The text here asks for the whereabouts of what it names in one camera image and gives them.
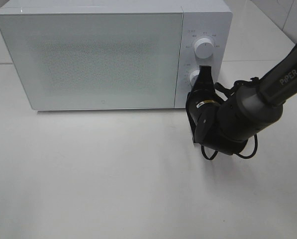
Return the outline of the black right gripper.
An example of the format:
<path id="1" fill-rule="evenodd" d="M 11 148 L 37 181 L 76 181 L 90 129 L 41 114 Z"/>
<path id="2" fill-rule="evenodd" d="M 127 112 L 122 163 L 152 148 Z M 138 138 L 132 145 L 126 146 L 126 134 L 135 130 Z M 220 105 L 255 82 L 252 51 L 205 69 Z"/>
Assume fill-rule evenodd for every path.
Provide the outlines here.
<path id="1" fill-rule="evenodd" d="M 204 108 L 208 105 L 220 106 L 222 103 L 223 99 L 215 92 L 211 66 L 200 65 L 198 77 L 186 100 L 189 120 L 197 124 Z"/>

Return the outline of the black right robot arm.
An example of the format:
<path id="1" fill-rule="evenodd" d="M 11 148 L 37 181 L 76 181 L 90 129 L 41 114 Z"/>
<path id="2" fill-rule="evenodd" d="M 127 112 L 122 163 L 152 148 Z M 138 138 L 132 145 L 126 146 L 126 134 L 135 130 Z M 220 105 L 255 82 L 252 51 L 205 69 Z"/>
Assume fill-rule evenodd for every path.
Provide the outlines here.
<path id="1" fill-rule="evenodd" d="M 284 103 L 296 93 L 297 43 L 262 78 L 237 80 L 230 89 L 213 82 L 210 66 L 200 66 L 186 100 L 193 142 L 207 160 L 219 152 L 252 158 L 258 132 L 281 118 Z"/>

